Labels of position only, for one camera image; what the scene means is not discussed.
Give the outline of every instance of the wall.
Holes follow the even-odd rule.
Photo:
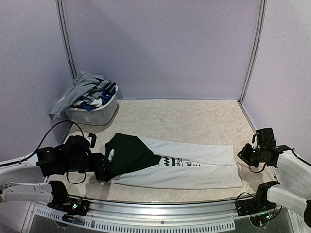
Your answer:
[[[278,144],[295,147],[309,161],[310,12],[309,0],[267,1],[259,51],[243,103],[256,129],[272,127]]]
[[[118,98],[238,99],[259,0],[67,0],[77,71],[116,81]]]
[[[32,152],[71,82],[55,1],[0,1],[0,161]],[[55,146],[68,125],[51,132]],[[21,230],[28,204],[0,204],[0,232]]]

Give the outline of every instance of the white basket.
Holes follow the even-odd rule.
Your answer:
[[[86,125],[106,125],[108,124],[117,110],[118,86],[116,93],[111,97],[110,101],[102,107],[94,108],[90,112],[82,108],[68,108],[65,110],[69,120],[73,120],[78,124]]]

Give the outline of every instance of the wire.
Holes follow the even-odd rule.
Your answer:
[[[302,162],[304,162],[305,164],[311,166],[311,164],[310,164],[308,161],[306,161],[306,160],[300,158],[300,157],[295,153],[295,147],[293,147],[293,148],[291,149],[291,151],[292,151],[292,153],[294,154],[294,156],[296,156],[297,159],[299,159],[299,160],[301,160]]]
[[[29,155],[28,157],[26,157],[26,158],[24,158],[24,159],[22,159],[22,160],[20,160],[20,161],[19,161],[19,160],[16,160],[16,161],[13,161],[13,162],[10,162],[10,163],[1,164],[0,167],[9,166],[9,165],[12,165],[12,164],[20,164],[21,162],[24,162],[24,161],[30,159],[34,154],[36,154],[37,150],[40,148],[40,146],[42,145],[44,139],[45,139],[46,136],[49,134],[49,132],[50,132],[52,129],[54,129],[57,125],[59,125],[59,124],[61,124],[61,123],[64,123],[64,122],[71,122],[72,124],[75,124],[75,125],[79,128],[79,130],[80,130],[80,132],[81,132],[81,134],[82,134],[82,137],[84,137],[84,134],[83,134],[83,131],[82,131],[81,127],[80,127],[76,122],[74,122],[74,121],[72,121],[72,120],[62,120],[62,121],[59,121],[59,122],[57,122],[55,125],[53,125],[53,126],[45,133],[45,135],[43,136],[41,142],[39,143],[39,145],[37,146],[37,148],[33,151],[33,153],[31,153],[31,155]]]
[[[240,197],[240,196],[242,196],[243,194],[248,194],[248,195],[250,195],[251,197],[253,197],[253,198],[254,198],[254,196],[253,196],[253,195],[251,195],[250,193],[243,192],[243,193],[240,193],[240,194],[237,196],[237,198],[235,198],[235,203],[237,203],[237,201],[238,201],[239,197]]]
[[[253,173],[261,173],[261,172],[264,171],[264,169],[266,168],[266,166],[267,166],[267,163],[265,163],[265,164],[263,165],[263,168],[262,168],[262,170],[260,170],[260,171],[252,171],[252,169],[251,169],[252,166],[249,166],[249,170],[250,170],[251,172],[253,172]]]
[[[272,215],[274,215],[275,212],[276,212],[276,207],[273,208]]]
[[[281,212],[282,208],[283,208],[283,206],[281,206],[280,210],[275,215],[273,215],[271,218],[269,218],[267,221],[271,221],[272,219],[275,219],[276,216],[278,216],[279,213]]]
[[[69,173],[68,173],[68,172],[66,172],[66,178],[67,178],[67,181],[68,181],[70,184],[81,184],[81,183],[83,183],[83,182],[86,180],[86,172],[84,172],[84,178],[83,178],[83,180],[82,180],[82,181],[80,181],[80,182],[78,182],[78,183],[73,183],[73,182],[70,182],[70,180],[69,180],[68,176],[69,176]]]
[[[57,213],[56,211],[54,211],[54,222],[55,222],[55,224],[57,225],[57,228],[63,228],[63,229],[65,230],[66,228],[68,228],[68,227],[71,226],[72,223],[70,223],[70,222],[65,222],[65,221],[62,220],[62,218],[57,219],[57,221],[58,221],[59,223],[64,224],[64,226],[58,225],[58,224],[57,224],[57,221],[56,221],[56,217],[57,217],[57,216],[58,216],[58,213]]]

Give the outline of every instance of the zigzag print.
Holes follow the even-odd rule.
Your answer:
[[[168,157],[165,157],[164,164],[165,164],[165,166],[169,166],[170,165],[170,159]]]

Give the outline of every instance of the printed graphic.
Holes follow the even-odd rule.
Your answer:
[[[160,165],[162,166],[200,166],[199,163],[194,163],[185,159],[162,157],[160,160]]]

